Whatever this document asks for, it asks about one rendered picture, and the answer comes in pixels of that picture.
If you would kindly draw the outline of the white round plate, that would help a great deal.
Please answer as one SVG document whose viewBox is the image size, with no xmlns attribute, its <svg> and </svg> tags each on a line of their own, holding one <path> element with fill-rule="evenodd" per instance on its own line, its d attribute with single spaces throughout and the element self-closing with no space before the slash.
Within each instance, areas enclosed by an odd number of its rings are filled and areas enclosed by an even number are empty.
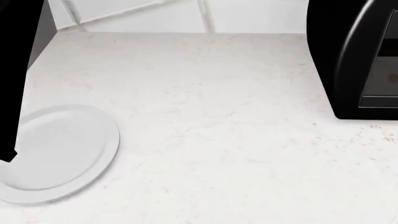
<svg viewBox="0 0 398 224">
<path fill-rule="evenodd" d="M 87 105 L 58 105 L 19 120 L 16 157 L 0 162 L 0 200 L 25 205 L 59 201 L 92 184 L 118 153 L 114 119 Z"/>
</svg>

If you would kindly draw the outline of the black countertop oven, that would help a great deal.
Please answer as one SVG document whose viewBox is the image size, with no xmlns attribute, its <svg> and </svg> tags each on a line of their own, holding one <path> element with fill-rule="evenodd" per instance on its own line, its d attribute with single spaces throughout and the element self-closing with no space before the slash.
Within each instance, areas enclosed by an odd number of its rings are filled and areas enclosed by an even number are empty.
<svg viewBox="0 0 398 224">
<path fill-rule="evenodd" d="M 398 0 L 308 0 L 307 44 L 338 119 L 398 121 L 398 99 L 364 95 Z"/>
</svg>

